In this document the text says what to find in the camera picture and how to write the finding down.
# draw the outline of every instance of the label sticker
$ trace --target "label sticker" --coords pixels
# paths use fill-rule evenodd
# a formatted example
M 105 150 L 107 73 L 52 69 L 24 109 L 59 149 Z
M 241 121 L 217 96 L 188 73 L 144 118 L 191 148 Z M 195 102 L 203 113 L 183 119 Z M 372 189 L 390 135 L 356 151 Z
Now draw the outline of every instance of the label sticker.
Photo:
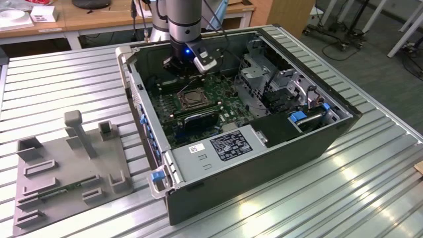
M 203 144 L 197 144 L 197 145 L 193 145 L 193 146 L 189 147 L 189 152 L 192 154 L 192 153 L 196 153 L 196 152 L 199 152 L 200 150 L 204 150 L 204 149 L 205 149 L 204 145 Z
M 252 151 L 252 148 L 239 130 L 212 139 L 211 143 L 223 161 L 233 159 L 235 157 Z
M 61 28 L 41 29 L 39 32 L 61 31 Z

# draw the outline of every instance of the open computer tower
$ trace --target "open computer tower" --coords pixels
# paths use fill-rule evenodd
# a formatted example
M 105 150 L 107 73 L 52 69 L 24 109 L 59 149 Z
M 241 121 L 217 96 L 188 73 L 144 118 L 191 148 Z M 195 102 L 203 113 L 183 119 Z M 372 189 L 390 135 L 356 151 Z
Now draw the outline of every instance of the open computer tower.
M 203 35 L 223 57 L 188 78 L 163 68 L 169 42 L 117 48 L 172 225 L 317 158 L 361 116 L 263 29 L 227 37 Z

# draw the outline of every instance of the green circuit board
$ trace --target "green circuit board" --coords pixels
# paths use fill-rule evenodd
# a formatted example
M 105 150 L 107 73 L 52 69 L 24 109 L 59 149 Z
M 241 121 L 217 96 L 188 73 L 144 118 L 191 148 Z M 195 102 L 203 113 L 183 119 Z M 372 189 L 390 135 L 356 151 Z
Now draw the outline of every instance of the green circuit board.
M 232 78 L 211 75 L 205 78 L 204 85 L 200 88 L 185 90 L 179 94 L 149 95 L 151 103 L 172 148 L 217 135 L 223 132 L 221 127 L 225 124 L 233 123 L 236 126 L 241 126 L 253 119 L 252 114 L 245 109 L 235 93 L 232 80 Z M 181 103 L 181 95 L 184 93 L 187 93 L 185 100 L 192 105 L 199 105 L 192 109 L 184 107 Z M 201 102 L 199 98 L 189 99 L 188 95 L 192 94 L 196 96 L 203 95 L 203 98 L 207 98 L 205 102 Z M 183 127 L 184 119 L 191 115 L 211 111 L 219 116 L 217 123 L 201 131 L 181 135 L 180 128 Z

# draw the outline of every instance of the white label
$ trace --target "white label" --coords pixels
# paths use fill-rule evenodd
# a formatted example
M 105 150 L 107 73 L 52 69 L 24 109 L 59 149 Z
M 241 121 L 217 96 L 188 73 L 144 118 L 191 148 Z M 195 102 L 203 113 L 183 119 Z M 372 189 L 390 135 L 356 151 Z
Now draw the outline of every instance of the white label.
M 61 31 L 61 28 L 41 29 L 39 32 Z
M 191 154 L 196 153 L 200 150 L 204 150 L 204 145 L 203 144 L 197 144 L 197 145 L 189 147 Z

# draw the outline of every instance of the barcode sticker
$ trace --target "barcode sticker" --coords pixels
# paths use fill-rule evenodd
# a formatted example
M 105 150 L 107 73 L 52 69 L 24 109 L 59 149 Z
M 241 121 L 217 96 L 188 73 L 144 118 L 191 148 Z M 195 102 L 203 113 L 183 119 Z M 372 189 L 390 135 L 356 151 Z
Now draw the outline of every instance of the barcode sticker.
M 200 150 L 204 150 L 204 145 L 203 144 L 197 144 L 189 147 L 189 152 L 191 154 L 199 152 Z

